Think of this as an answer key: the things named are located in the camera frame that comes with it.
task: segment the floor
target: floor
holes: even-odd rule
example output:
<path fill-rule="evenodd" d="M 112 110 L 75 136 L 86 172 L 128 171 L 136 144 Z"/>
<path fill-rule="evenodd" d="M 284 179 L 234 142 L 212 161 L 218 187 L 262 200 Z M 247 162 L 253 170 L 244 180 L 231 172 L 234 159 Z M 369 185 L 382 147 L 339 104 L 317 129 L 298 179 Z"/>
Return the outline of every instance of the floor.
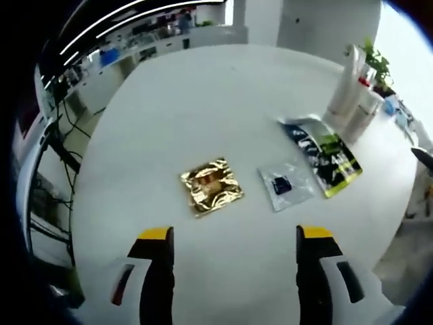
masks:
<path fill-rule="evenodd" d="M 76 126 L 91 135 L 103 114 L 84 114 Z M 88 137 L 78 129 L 70 132 L 64 142 L 67 150 L 82 156 L 88 143 Z M 425 185 L 423 177 L 415 182 L 408 215 L 416 215 L 412 219 L 402 216 L 403 222 L 394 240 L 373 269 L 382 281 L 383 293 L 397 305 L 405 305 L 433 265 L 433 215 L 431 209 L 430 214 L 425 215 Z"/>

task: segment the clear plastic bag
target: clear plastic bag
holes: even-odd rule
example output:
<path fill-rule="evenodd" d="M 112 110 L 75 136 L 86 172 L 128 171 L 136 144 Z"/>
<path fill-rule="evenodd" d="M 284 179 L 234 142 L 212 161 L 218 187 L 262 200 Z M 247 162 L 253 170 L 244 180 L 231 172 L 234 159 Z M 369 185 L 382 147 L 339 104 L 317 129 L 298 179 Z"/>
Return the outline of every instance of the clear plastic bag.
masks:
<path fill-rule="evenodd" d="M 258 169 L 268 190 L 275 212 L 304 202 L 314 196 L 309 175 L 296 161 Z"/>

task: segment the black and green package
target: black and green package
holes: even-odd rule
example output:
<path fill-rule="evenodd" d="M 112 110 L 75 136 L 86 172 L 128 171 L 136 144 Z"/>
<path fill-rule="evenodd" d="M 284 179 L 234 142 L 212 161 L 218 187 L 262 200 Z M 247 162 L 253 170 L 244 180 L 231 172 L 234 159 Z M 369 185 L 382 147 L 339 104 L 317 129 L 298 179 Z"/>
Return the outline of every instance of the black and green package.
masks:
<path fill-rule="evenodd" d="M 316 116 L 280 121 L 306 155 L 325 195 L 330 198 L 363 170 L 340 137 Z"/>

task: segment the white round table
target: white round table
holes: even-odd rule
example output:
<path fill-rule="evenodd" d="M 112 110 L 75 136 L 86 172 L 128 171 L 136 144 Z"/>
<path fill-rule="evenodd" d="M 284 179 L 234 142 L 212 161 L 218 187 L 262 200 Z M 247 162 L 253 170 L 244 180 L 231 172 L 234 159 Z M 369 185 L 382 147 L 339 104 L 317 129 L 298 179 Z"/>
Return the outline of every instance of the white round table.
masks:
<path fill-rule="evenodd" d="M 378 114 L 352 151 L 363 174 L 274 213 L 257 168 L 300 151 L 281 116 L 323 114 L 342 67 L 287 49 L 201 47 L 146 61 L 112 98 L 76 181 L 72 235 L 84 294 L 146 228 L 175 227 L 175 324 L 297 324 L 295 232 L 325 226 L 372 268 L 400 225 L 416 159 Z M 225 157 L 245 196 L 202 219 L 182 172 Z"/>

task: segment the gold foil packet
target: gold foil packet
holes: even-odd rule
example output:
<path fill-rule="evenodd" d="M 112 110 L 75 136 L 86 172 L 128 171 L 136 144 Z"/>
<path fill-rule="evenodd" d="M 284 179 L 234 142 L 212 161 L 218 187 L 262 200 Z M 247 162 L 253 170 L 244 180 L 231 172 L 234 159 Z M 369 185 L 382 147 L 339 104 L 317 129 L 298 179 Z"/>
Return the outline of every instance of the gold foil packet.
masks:
<path fill-rule="evenodd" d="M 181 175 L 196 217 L 218 210 L 244 196 L 224 158 L 210 161 Z"/>

